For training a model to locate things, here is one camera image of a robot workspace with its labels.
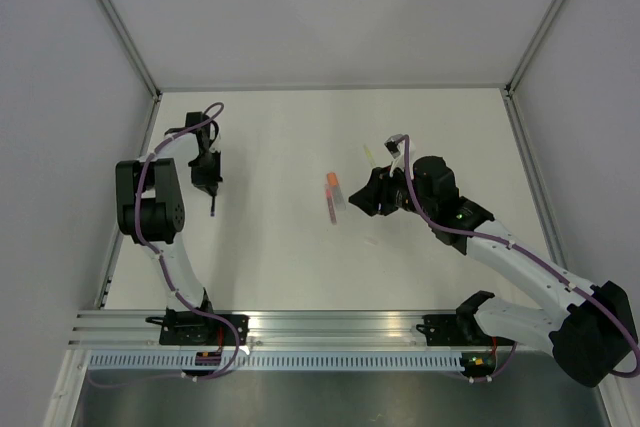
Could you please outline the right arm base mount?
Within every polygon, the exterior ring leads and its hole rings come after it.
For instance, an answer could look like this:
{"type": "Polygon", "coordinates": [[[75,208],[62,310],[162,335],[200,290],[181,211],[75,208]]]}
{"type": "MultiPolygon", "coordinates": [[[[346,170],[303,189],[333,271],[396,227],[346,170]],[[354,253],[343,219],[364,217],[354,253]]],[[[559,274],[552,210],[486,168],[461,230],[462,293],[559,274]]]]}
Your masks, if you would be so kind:
{"type": "Polygon", "coordinates": [[[494,347],[512,346],[504,338],[493,338],[485,334],[476,321],[457,314],[426,314],[415,326],[428,346],[431,347],[494,347]]]}

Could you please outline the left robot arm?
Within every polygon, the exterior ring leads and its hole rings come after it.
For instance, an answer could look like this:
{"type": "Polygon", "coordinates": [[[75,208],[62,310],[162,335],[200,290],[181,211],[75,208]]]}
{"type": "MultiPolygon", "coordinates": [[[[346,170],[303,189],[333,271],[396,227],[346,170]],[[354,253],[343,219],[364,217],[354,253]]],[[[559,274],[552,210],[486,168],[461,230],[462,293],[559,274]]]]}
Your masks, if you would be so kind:
{"type": "Polygon", "coordinates": [[[141,246],[159,265],[170,315],[189,313],[183,334],[205,345],[217,333],[217,320],[206,288],[198,280],[182,238],[186,207],[179,179],[189,173],[190,185],[210,197],[210,214],[216,211],[221,175],[220,128],[216,117],[223,105],[189,112],[182,127],[165,132],[162,141],[135,160],[115,167],[116,212],[120,232],[141,246]]]}

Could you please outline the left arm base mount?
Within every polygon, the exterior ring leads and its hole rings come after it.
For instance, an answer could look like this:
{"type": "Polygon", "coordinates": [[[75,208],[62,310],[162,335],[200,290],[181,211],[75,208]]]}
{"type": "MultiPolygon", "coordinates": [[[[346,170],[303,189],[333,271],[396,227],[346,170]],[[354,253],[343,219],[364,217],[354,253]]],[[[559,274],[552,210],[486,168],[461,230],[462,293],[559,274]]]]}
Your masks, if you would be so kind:
{"type": "Polygon", "coordinates": [[[192,312],[167,311],[162,319],[147,317],[148,323],[161,327],[159,344],[163,346],[245,346],[249,317],[222,314],[222,322],[192,312]]]}

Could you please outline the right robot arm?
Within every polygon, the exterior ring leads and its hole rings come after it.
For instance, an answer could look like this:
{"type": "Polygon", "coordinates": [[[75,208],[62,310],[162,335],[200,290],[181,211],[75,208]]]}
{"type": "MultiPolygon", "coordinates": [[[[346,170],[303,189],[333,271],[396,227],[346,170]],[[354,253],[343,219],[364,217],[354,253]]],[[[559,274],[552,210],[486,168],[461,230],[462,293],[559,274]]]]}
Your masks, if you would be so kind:
{"type": "Polygon", "coordinates": [[[623,376],[619,364],[639,354],[626,292],[611,281],[598,286],[531,252],[492,213],[460,194],[443,158],[422,157],[410,174],[396,165],[377,167],[348,201],[370,217],[398,210],[421,216],[438,240],[535,302],[528,308],[477,292],[456,310],[455,329],[464,342],[498,337],[531,347],[586,387],[623,376]]]}

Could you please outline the red pink pen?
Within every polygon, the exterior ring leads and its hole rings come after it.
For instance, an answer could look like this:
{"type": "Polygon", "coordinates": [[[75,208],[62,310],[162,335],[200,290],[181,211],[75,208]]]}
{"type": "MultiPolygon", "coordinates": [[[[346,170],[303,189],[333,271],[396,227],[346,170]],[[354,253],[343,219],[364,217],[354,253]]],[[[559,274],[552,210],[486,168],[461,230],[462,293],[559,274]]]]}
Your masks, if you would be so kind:
{"type": "Polygon", "coordinates": [[[327,206],[329,211],[329,217],[332,225],[337,224],[337,214],[336,214],[336,205],[334,202],[334,196],[332,188],[329,184],[324,186],[325,189],[325,198],[327,200],[327,206]]]}

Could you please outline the orange highlighter pen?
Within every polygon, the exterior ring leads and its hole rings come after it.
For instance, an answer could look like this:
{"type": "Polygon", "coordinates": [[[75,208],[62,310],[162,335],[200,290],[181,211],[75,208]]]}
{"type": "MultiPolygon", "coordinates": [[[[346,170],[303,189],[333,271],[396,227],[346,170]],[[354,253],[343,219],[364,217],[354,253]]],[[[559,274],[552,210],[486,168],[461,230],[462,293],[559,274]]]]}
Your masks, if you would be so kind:
{"type": "Polygon", "coordinates": [[[344,211],[346,209],[346,202],[342,194],[341,186],[336,173],[329,172],[326,175],[326,179],[334,207],[337,210],[344,211]]]}

